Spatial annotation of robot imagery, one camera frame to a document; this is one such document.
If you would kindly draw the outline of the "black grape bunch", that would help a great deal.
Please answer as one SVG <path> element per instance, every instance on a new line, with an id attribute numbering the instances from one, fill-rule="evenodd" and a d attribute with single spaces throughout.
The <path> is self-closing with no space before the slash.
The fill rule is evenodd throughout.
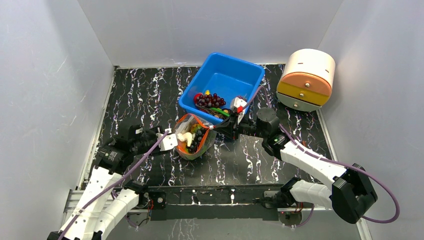
<path id="1" fill-rule="evenodd" d="M 204 136 L 205 136 L 206 130 L 205 129 L 198 129 L 196 132 L 194 132 L 192 134 L 193 136 L 193 141 L 192 141 L 192 145 L 190 147 L 186 147 L 187 148 L 187 152 L 189 154 L 194 154 L 195 152 L 197 152 L 200 149 L 200 144 L 201 141 L 203 140 Z"/>

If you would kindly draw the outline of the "clear zip top bag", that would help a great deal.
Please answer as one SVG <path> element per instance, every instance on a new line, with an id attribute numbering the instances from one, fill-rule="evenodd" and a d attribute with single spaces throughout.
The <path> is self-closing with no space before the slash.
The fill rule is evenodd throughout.
<path id="1" fill-rule="evenodd" d="M 203 118 L 187 113 L 175 125 L 173 132 L 177 137 L 176 150 L 187 161 L 201 157 L 214 145 L 217 132 L 212 124 Z"/>

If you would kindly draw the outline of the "white toy mushroom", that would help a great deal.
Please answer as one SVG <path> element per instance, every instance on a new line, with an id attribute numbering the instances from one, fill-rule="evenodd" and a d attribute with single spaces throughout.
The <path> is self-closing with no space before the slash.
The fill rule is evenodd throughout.
<path id="1" fill-rule="evenodd" d="M 193 142 L 193 134 L 190 132 L 185 132 L 185 133 L 178 133 L 177 135 L 177 139 L 180 142 L 186 142 L 186 146 L 190 147 L 192 145 Z"/>

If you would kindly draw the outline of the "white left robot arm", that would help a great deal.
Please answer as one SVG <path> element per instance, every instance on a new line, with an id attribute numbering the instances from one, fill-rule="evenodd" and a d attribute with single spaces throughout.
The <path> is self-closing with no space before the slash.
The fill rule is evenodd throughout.
<path id="1" fill-rule="evenodd" d="M 149 155 L 166 153 L 163 144 L 172 130 L 160 126 L 142 129 L 141 125 L 122 127 L 97 150 L 86 188 L 71 216 L 49 240 L 105 240 L 119 221 L 134 207 L 144 208 L 149 194 L 144 187 L 125 187 L 109 206 L 114 188 L 123 183 Z"/>

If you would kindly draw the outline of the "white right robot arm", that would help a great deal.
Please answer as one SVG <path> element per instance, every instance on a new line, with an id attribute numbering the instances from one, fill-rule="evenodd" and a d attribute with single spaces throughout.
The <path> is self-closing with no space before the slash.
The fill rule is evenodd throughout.
<path id="1" fill-rule="evenodd" d="M 358 164 L 342 166 L 340 162 L 304 148 L 280 128 L 276 112 L 261 108 L 254 120 L 242 117 L 239 109 L 212 127 L 227 138 L 236 140 L 239 135 L 262 139 L 262 147 L 280 161 L 289 163 L 318 179 L 318 183 L 293 177 L 274 194 L 266 193 L 258 202 L 265 208 L 295 207 L 298 203 L 311 203 L 333 210 L 342 220 L 355 224 L 377 202 L 378 196 Z"/>

